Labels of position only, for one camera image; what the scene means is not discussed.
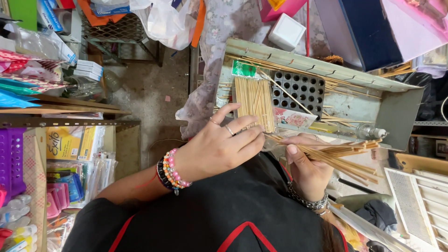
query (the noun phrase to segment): black beaded bracelet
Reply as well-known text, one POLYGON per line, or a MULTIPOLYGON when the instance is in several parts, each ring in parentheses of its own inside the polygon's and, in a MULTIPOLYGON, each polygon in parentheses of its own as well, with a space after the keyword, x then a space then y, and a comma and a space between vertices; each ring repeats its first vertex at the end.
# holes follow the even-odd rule
POLYGON ((162 182, 163 186, 165 186, 169 190, 174 190, 171 182, 168 180, 167 176, 165 176, 163 161, 164 158, 162 157, 162 159, 157 162, 157 175, 159 176, 159 179, 162 182))

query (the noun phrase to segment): dark hair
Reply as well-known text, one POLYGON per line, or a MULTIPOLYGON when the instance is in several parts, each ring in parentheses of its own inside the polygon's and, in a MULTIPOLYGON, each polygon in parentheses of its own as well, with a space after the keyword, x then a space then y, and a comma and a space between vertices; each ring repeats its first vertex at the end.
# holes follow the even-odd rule
POLYGON ((345 252, 340 236, 335 234, 335 227, 328 221, 322 220, 322 251, 345 252))

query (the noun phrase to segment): pink beaded bracelet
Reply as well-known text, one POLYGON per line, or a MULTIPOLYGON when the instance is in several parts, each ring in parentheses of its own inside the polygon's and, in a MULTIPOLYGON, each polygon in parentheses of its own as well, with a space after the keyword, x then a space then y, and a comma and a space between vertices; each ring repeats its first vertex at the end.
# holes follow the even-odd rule
POLYGON ((177 149, 174 148, 171 151, 167 152, 164 156, 164 172, 168 181, 171 182, 173 188, 176 189, 184 189, 185 187, 191 186, 192 182, 186 182, 181 179, 180 175, 177 173, 175 165, 174 165, 174 154, 177 149))

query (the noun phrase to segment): silver ring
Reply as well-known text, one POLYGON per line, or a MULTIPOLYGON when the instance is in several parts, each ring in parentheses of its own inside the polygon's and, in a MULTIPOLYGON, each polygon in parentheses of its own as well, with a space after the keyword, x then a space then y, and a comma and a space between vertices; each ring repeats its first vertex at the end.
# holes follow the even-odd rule
POLYGON ((219 124, 219 123, 217 123, 217 122, 215 122, 215 121, 213 121, 211 117, 210 117, 209 121, 211 121, 212 123, 214 123, 214 124, 216 124, 216 125, 220 126, 220 124, 219 124))
POLYGON ((229 133, 233 136, 234 133, 232 132, 232 130, 227 126, 227 124, 225 125, 225 128, 229 131, 229 133))

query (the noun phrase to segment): woman's left hand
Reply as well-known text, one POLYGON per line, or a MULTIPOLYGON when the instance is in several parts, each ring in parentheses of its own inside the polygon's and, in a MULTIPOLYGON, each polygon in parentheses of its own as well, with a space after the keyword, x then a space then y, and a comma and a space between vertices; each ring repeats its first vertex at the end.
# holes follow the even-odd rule
POLYGON ((297 148, 296 144, 329 144, 322 140, 317 141, 316 136, 300 133, 282 140, 286 147, 286 159, 291 166, 291 176, 293 178, 294 190, 300 196, 309 201, 321 200, 324 190, 333 174, 333 167, 322 161, 310 161, 303 151, 297 148))
MULTIPOLYGON (((262 126, 251 127, 232 136, 227 128, 218 125, 230 111, 240 106, 240 103, 229 103, 218 109, 207 125, 176 151, 175 167, 183 180, 192 182, 218 175, 241 165, 261 151, 264 144, 262 126)), ((256 116, 243 116, 227 126, 237 133, 257 120, 256 116)))

